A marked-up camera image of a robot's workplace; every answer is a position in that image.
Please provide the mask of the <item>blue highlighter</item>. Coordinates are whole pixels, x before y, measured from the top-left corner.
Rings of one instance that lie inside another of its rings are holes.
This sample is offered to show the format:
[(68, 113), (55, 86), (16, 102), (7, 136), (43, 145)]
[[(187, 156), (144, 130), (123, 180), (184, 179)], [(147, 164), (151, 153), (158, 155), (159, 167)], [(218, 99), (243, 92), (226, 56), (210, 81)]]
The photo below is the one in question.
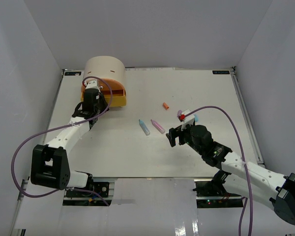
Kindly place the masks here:
[(139, 119), (139, 126), (141, 127), (141, 129), (143, 130), (143, 132), (146, 136), (150, 135), (150, 130), (148, 129), (146, 124), (141, 119)]

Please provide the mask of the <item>blue highlighter cap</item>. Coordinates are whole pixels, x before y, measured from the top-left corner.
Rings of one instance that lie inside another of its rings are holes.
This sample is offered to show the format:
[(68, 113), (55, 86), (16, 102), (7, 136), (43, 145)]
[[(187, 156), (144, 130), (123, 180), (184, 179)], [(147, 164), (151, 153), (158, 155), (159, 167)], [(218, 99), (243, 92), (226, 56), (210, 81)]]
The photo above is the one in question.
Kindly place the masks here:
[(197, 114), (194, 114), (194, 117), (195, 117), (195, 122), (198, 122), (199, 118), (198, 118)]

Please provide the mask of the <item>orange pen cap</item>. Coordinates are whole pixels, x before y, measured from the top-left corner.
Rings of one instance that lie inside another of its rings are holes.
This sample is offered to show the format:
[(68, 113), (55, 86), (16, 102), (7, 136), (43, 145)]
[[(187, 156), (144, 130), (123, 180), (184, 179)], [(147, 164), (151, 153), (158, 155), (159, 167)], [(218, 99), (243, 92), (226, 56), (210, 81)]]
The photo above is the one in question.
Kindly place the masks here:
[(166, 110), (169, 109), (169, 106), (168, 106), (165, 102), (163, 103), (163, 107), (164, 107)]

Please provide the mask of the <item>yellow drawer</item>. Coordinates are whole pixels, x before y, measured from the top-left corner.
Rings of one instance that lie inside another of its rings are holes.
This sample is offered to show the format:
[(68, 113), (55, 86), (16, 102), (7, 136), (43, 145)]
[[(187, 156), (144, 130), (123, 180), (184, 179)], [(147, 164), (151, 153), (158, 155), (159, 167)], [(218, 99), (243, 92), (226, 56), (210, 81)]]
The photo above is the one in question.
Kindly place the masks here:
[[(111, 100), (110, 91), (103, 90), (102, 93), (104, 95), (106, 102), (109, 103)], [(127, 100), (126, 100), (125, 90), (123, 90), (123, 89), (114, 90), (110, 107), (124, 107), (124, 106), (126, 106), (126, 104), (127, 104)]]

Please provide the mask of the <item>orange top drawer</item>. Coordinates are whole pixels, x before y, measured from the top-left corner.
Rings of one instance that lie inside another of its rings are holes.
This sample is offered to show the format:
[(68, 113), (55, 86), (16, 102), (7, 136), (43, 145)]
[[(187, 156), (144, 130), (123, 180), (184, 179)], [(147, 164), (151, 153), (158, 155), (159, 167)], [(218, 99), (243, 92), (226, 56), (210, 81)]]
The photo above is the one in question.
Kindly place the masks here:
[(107, 79), (104, 78), (102, 80), (98, 80), (96, 78), (86, 78), (82, 80), (82, 84), (86, 86), (91, 81), (97, 81), (97, 86), (102, 86), (104, 90), (109, 90), (108, 85), (112, 89), (112, 91), (115, 90), (125, 90), (124, 85), (122, 85), (119, 81), (113, 80), (113, 79)]

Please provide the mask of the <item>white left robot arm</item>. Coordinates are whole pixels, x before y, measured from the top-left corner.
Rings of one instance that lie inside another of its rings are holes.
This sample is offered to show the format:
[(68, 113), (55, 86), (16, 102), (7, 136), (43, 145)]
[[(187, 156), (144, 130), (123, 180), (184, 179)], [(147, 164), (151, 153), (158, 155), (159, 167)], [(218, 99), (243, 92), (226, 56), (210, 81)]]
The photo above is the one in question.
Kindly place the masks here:
[(74, 188), (83, 196), (94, 191), (90, 175), (72, 171), (68, 156), (84, 134), (89, 132), (98, 120), (98, 115), (105, 112), (107, 102), (97, 88), (88, 88), (70, 119), (69, 126), (45, 145), (36, 145), (32, 152), (30, 181), (32, 184), (52, 189)]

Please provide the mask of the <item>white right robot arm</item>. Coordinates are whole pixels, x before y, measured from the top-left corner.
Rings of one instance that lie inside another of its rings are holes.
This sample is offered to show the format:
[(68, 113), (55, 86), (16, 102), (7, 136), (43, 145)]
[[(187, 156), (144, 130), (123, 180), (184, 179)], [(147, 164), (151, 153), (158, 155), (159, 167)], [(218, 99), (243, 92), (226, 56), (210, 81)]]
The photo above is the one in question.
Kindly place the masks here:
[(229, 147), (213, 140), (203, 125), (171, 128), (166, 134), (172, 147), (187, 144), (211, 167), (218, 168), (212, 179), (213, 192), (241, 195), (273, 210), (285, 222), (295, 225), (295, 173), (289, 176), (245, 162)]

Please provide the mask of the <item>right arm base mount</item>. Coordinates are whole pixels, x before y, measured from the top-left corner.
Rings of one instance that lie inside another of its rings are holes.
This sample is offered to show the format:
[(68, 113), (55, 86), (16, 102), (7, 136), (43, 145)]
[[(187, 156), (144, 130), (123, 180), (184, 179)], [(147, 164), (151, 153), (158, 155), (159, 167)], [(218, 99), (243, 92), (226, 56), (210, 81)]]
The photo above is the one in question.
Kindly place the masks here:
[(226, 177), (230, 174), (219, 170), (211, 179), (194, 180), (198, 209), (243, 207), (240, 195), (229, 193), (224, 188)]

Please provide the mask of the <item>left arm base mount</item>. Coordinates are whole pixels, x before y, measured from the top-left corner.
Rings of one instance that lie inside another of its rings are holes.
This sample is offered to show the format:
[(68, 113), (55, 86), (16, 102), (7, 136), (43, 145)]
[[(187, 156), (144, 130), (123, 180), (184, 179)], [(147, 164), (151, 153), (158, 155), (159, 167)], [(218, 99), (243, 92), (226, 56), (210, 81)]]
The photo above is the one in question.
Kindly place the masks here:
[(85, 188), (66, 190), (63, 206), (76, 207), (108, 207), (113, 199), (113, 189), (109, 182), (91, 181)]

